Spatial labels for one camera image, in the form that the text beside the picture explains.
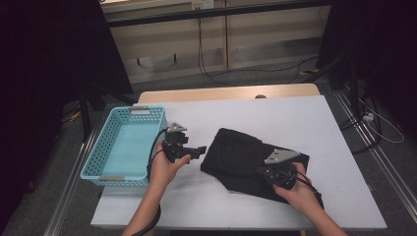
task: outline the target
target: folded black fabric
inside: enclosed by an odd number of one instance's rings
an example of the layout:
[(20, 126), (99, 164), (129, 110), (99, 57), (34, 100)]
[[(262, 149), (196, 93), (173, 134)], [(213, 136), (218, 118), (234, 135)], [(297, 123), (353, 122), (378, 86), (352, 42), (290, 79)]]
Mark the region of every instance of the folded black fabric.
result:
[[(258, 167), (266, 166), (265, 159), (275, 149), (286, 148), (264, 144), (255, 137), (222, 128), (209, 147), (201, 170), (216, 177), (229, 191), (288, 204), (256, 172)], [(302, 153), (279, 163), (279, 167), (285, 170), (290, 163), (301, 162), (307, 169), (308, 161), (309, 156)]]

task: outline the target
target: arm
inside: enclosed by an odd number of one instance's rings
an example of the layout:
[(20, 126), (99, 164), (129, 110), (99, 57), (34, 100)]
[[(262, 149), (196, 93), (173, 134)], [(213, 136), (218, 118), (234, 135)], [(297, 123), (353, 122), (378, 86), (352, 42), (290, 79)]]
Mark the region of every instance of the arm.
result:
[[(298, 172), (302, 174), (306, 173), (303, 164), (293, 164)], [(298, 174), (297, 177), (305, 179), (301, 174)], [(316, 196), (307, 185), (297, 181), (291, 190), (286, 190), (276, 185), (273, 185), (273, 189), (278, 195), (285, 198), (294, 208), (305, 214), (321, 235), (347, 235), (320, 207)]]
[[(162, 150), (162, 144), (158, 143), (156, 151), (160, 150)], [(131, 236), (153, 221), (166, 187), (174, 179), (177, 171), (190, 159), (191, 155), (185, 155), (175, 163), (171, 163), (163, 151), (156, 155), (151, 166), (148, 189), (122, 236)]]

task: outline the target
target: forearm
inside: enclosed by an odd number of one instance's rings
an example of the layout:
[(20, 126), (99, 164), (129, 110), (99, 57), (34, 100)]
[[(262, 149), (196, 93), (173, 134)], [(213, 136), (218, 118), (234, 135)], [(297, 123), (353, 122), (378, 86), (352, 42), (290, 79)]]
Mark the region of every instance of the forearm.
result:
[(322, 236), (347, 235), (320, 206), (310, 207), (303, 212)]
[(147, 227), (153, 221), (164, 191), (164, 188), (149, 186), (138, 209), (123, 232), (123, 236), (131, 236)]

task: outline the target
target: white table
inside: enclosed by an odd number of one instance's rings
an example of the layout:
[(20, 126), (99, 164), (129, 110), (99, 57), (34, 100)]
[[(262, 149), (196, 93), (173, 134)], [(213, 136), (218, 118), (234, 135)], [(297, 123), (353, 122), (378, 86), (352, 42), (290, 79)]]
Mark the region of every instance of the white table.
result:
[[(327, 213), (344, 229), (387, 228), (323, 96), (164, 102), (168, 123), (188, 128), (186, 147), (209, 146), (219, 128), (310, 155), (307, 174)], [(180, 169), (161, 202), (156, 227), (169, 229), (302, 230), (313, 225), (291, 206), (229, 193), (200, 171), (204, 155)], [(144, 190), (106, 187), (91, 224), (124, 227)]]

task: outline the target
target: turquoise basket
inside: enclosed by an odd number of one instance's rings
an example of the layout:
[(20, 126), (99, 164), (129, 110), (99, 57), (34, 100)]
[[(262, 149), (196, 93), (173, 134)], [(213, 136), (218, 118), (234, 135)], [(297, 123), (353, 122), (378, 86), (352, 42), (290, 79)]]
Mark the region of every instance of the turquoise basket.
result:
[(150, 148), (157, 133), (166, 127), (163, 107), (112, 109), (83, 167), (81, 178), (98, 186), (147, 187)]

